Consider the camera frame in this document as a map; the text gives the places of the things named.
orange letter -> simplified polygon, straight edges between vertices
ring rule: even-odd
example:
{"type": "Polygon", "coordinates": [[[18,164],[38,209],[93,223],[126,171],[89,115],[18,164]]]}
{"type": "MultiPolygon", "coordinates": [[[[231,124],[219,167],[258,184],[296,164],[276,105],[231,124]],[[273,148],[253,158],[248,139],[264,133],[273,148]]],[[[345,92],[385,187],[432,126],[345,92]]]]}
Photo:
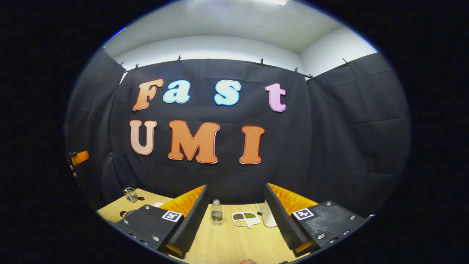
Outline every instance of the orange letter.
{"type": "Polygon", "coordinates": [[[147,128],[147,142],[145,147],[140,145],[138,140],[138,131],[142,126],[142,122],[138,120],[131,120],[130,123],[130,144],[135,152],[142,155],[148,155],[153,151],[153,129],[156,127],[155,121],[145,121],[145,127],[147,128]]]}
{"type": "Polygon", "coordinates": [[[217,163],[218,158],[215,156],[215,135],[220,126],[216,123],[203,123],[196,135],[192,137],[186,122],[174,120],[169,122],[169,127],[173,130],[173,139],[171,142],[171,152],[168,158],[172,160],[182,160],[184,156],[181,154],[180,148],[188,160],[192,160],[196,150],[199,154],[196,161],[200,163],[217,163]]]}
{"type": "Polygon", "coordinates": [[[155,89],[152,89],[153,86],[162,87],[163,79],[142,83],[138,86],[138,88],[140,88],[140,91],[138,92],[137,102],[133,107],[134,111],[145,109],[150,105],[150,103],[146,101],[146,98],[148,97],[151,100],[153,99],[153,97],[155,97],[156,87],[155,89]]]}
{"type": "Polygon", "coordinates": [[[244,140],[244,154],[239,159],[241,164],[258,164],[262,159],[259,157],[259,144],[261,135],[265,130],[262,127],[248,125],[242,128],[245,135],[244,140]]]}

white wall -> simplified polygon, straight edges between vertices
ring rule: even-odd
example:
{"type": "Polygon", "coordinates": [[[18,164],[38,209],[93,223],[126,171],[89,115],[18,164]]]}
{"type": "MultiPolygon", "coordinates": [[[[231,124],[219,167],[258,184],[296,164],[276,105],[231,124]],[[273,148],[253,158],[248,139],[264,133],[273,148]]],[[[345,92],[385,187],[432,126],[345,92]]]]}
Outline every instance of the white wall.
{"type": "Polygon", "coordinates": [[[363,56],[378,52],[361,36],[347,27],[336,29],[300,53],[304,73],[317,76],[363,56]]]}
{"type": "Polygon", "coordinates": [[[222,36],[193,36],[167,39],[141,46],[116,56],[118,62],[124,62],[125,69],[135,68],[159,62],[187,59],[230,59],[260,63],[303,71],[300,56],[286,49],[263,42],[222,36]]]}

white ceiling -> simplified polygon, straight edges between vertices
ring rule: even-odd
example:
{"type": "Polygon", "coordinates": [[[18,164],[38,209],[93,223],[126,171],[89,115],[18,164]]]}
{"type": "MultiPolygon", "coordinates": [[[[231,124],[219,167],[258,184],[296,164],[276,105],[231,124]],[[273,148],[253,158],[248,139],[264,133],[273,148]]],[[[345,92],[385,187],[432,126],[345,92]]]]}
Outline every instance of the white ceiling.
{"type": "Polygon", "coordinates": [[[272,44],[297,54],[343,26],[294,0],[181,0],[151,12],[106,44],[116,57],[153,42],[187,36],[229,36],[272,44]]]}

light blue letter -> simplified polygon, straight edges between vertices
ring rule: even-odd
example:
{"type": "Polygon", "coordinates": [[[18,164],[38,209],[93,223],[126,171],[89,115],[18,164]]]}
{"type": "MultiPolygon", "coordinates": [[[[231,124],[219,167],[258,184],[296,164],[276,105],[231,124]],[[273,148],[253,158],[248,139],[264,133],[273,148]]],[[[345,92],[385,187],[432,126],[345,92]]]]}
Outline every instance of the light blue letter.
{"type": "Polygon", "coordinates": [[[169,91],[163,95],[163,101],[167,103],[177,102],[183,104],[189,101],[190,82],[186,80],[174,81],[168,85],[169,91]]]}
{"type": "Polygon", "coordinates": [[[238,81],[222,80],[215,85],[215,91],[219,94],[216,94],[213,99],[218,105],[234,105],[239,100],[238,91],[240,90],[241,84],[238,81]]]}

wooden table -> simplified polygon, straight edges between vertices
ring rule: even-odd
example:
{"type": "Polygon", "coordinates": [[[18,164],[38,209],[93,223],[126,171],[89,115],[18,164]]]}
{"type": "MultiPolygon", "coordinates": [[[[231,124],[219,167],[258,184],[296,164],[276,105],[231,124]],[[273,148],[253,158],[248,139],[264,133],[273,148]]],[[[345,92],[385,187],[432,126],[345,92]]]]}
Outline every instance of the wooden table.
{"type": "MultiPolygon", "coordinates": [[[[166,203],[172,200],[172,198],[152,194],[142,189],[137,189],[136,192],[145,200],[131,203],[123,196],[98,210],[98,214],[115,223],[122,219],[119,215],[121,211],[130,211],[145,204],[154,205],[157,202],[166,203]]],[[[295,257],[288,249],[279,228],[265,226],[262,216],[258,216],[261,222],[253,225],[252,228],[234,225],[231,214],[243,211],[257,212],[255,204],[222,204],[221,206],[222,224],[215,226],[211,223],[210,205],[207,205],[192,247],[182,261],[190,264],[239,264],[244,259],[252,259],[257,264],[278,264],[300,258],[295,257]]]]}

